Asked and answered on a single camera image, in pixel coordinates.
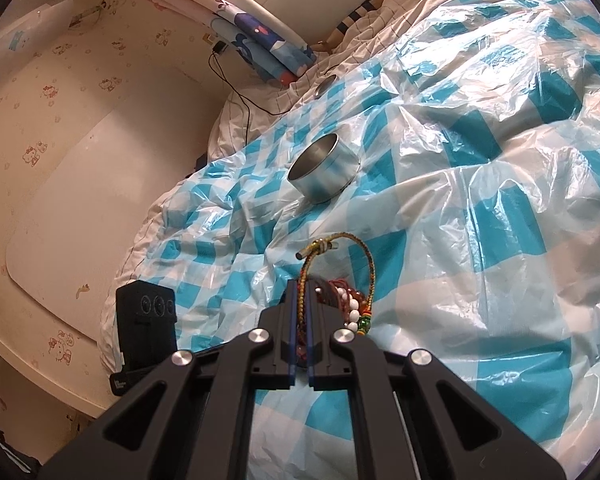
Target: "cartoon print curtain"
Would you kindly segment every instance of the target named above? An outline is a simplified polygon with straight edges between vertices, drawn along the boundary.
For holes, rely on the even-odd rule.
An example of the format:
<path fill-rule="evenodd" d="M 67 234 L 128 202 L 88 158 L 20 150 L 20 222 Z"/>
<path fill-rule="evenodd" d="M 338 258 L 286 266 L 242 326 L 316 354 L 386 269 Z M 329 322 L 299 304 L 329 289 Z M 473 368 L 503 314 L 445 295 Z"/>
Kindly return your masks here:
<path fill-rule="evenodd" d="M 149 0 L 159 10 L 171 10 L 210 27 L 264 81 L 285 86 L 314 63 L 315 55 L 296 33 L 253 0 Z"/>

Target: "triangular cutout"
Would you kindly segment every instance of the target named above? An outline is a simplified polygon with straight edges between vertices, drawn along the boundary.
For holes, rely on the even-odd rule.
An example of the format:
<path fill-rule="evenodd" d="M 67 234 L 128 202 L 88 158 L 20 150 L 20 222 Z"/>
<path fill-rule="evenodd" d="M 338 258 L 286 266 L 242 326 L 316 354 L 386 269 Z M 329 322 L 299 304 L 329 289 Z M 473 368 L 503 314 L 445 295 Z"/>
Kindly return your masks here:
<path fill-rule="evenodd" d="M 436 386 L 465 450 L 472 451 L 498 437 L 496 425 L 469 404 L 449 383 L 440 381 Z"/>
<path fill-rule="evenodd" d="M 109 424 L 104 431 L 104 437 L 110 442 L 115 442 L 119 446 L 127 448 L 129 451 L 138 450 L 166 389 L 165 383 L 154 384 L 151 389 L 147 390 L 142 397 Z"/>

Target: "silver screw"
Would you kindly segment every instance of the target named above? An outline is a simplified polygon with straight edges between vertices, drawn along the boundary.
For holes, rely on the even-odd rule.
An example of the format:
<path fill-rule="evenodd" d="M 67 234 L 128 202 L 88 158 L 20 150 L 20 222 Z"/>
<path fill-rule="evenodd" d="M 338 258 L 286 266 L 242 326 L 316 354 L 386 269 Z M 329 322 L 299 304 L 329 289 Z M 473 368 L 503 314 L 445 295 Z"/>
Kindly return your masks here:
<path fill-rule="evenodd" d="M 193 361 L 193 354 L 189 350 L 178 350 L 171 354 L 171 362 L 176 366 L 186 366 Z"/>
<path fill-rule="evenodd" d="M 249 339 L 254 343 L 264 343 L 269 339 L 269 332 L 264 328 L 254 328 L 249 332 Z"/>
<path fill-rule="evenodd" d="M 350 343 L 355 338 L 355 334 L 348 328 L 339 328 L 333 333 L 333 338 L 338 343 Z"/>
<path fill-rule="evenodd" d="M 428 365 L 431 362 L 431 354 L 421 348 L 411 354 L 411 361 L 420 366 Z"/>

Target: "power cord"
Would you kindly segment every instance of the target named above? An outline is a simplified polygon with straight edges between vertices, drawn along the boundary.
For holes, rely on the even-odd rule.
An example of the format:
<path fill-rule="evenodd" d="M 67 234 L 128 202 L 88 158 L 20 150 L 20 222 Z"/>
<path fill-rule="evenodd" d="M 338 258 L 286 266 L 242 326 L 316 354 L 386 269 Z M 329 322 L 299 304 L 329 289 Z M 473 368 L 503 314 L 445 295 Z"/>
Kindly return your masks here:
<path fill-rule="evenodd" d="M 209 68 L 212 70 L 212 72 L 214 74 L 216 74 L 222 81 L 224 81 L 225 83 L 227 83 L 230 87 L 231 90 L 233 90 L 236 94 L 238 94 L 238 97 L 240 98 L 240 100 L 242 101 L 242 104 L 244 104 L 247 108 L 247 131 L 244 134 L 244 145 L 247 145 L 247 138 L 249 135 L 249 125 L 251 122 L 251 109 L 249 108 L 249 105 L 245 102 L 245 100 L 247 100 L 248 102 L 250 102 L 252 105 L 254 105 L 258 110 L 262 110 L 264 113 L 269 114 L 272 117 L 277 117 L 280 115 L 284 115 L 286 113 L 288 113 L 289 110 L 291 110 L 292 106 L 289 107 L 287 110 L 285 110 L 284 112 L 278 112 L 278 113 L 274 113 L 274 112 L 270 112 L 269 110 L 261 107 L 259 104 L 256 104 L 255 102 L 253 102 L 251 99 L 249 99 L 247 96 L 242 95 L 240 92 L 238 92 L 235 87 L 229 83 L 229 80 L 226 78 L 226 76 L 224 75 L 224 71 L 222 70 L 222 66 L 220 65 L 220 62 L 218 61 L 218 56 L 217 54 L 219 52 L 222 52 L 224 50 L 224 48 L 226 47 L 226 44 L 223 41 L 218 41 L 214 47 L 213 47 L 213 51 L 211 53 L 211 56 L 209 56 L 208 59 L 208 65 Z M 218 66 L 218 68 L 220 69 L 220 73 L 218 73 L 218 71 L 211 65 L 211 59 L 215 60 L 216 65 Z"/>

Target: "blue and white plastic sheet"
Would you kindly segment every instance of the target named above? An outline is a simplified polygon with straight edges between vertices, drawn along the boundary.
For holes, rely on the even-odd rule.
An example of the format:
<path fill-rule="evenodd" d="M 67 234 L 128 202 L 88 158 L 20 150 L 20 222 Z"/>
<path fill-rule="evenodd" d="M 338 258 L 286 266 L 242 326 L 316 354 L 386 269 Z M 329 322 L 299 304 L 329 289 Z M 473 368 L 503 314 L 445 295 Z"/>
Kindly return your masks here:
<path fill-rule="evenodd" d="M 337 132 L 362 160 L 313 206 L 286 181 Z M 136 270 L 176 291 L 178 347 L 257 324 L 309 240 L 350 231 L 369 336 L 431 350 L 573 479 L 600 447 L 600 16 L 589 0 L 449 0 L 164 203 Z M 356 246 L 315 261 L 368 285 Z M 259 392 L 249 478 L 355 478 L 345 392 Z"/>

